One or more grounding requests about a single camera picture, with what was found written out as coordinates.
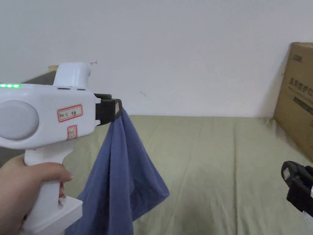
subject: blue cloth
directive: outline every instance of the blue cloth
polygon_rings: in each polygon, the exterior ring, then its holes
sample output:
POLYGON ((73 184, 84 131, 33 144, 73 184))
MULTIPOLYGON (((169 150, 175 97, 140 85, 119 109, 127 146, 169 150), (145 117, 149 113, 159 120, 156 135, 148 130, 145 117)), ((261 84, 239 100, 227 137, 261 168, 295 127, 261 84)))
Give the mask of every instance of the blue cloth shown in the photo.
POLYGON ((83 201, 83 217, 66 230, 66 235, 131 235, 132 222, 168 196, 163 179, 123 110, 110 124, 78 197, 83 201))

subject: green led light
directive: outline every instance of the green led light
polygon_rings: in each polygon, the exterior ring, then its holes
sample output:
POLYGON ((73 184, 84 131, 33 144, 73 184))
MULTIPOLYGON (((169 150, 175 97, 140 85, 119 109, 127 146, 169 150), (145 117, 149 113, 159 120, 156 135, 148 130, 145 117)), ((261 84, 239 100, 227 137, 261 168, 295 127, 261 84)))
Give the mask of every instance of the green led light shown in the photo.
POLYGON ((0 84, 0 87, 8 87, 8 88, 20 88, 22 85, 20 84, 0 84))

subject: small sticker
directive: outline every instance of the small sticker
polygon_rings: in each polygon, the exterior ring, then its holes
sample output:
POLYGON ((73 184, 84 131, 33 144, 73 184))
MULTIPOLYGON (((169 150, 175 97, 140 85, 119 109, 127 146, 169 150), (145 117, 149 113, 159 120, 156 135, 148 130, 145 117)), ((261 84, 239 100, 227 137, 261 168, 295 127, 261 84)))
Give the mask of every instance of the small sticker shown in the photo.
POLYGON ((288 179, 288 178, 289 178, 289 176, 290 176, 289 169, 288 169, 288 168, 286 168, 286 169, 283 171, 283 173, 284 173, 284 178, 285 178, 285 180, 286 180, 286 179, 288 179))
POLYGON ((81 104, 58 110, 59 122, 64 122, 83 115, 81 104))
POLYGON ((120 110, 120 107, 118 105, 118 103, 115 105, 115 114, 117 114, 117 112, 120 110))
POLYGON ((77 126, 70 126, 67 128, 67 140, 77 138, 77 126))

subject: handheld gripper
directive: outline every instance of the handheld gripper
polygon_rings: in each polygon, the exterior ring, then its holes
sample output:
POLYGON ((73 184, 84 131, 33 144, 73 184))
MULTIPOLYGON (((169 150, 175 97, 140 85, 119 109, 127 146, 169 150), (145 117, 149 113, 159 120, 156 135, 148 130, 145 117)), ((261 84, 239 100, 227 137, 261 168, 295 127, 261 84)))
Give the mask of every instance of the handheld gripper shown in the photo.
MULTIPOLYGON (((52 86, 0 84, 0 146, 25 149, 25 164, 62 163, 75 139, 120 116, 122 103, 88 90, 90 67, 64 63, 52 86)), ((59 182, 41 189, 23 226, 24 234, 57 235, 82 216, 82 201, 59 201, 59 182)))

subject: green bed sheet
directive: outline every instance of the green bed sheet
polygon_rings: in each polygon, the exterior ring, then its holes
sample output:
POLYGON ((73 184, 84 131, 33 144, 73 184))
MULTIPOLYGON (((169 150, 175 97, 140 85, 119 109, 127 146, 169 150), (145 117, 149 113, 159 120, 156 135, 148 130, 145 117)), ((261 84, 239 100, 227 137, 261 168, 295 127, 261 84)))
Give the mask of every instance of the green bed sheet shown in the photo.
MULTIPOLYGON (((269 118, 131 116, 170 197, 134 222, 137 235, 313 234, 287 200, 284 161, 311 162, 269 118)), ((79 138, 64 165, 84 188, 108 125, 79 138)))

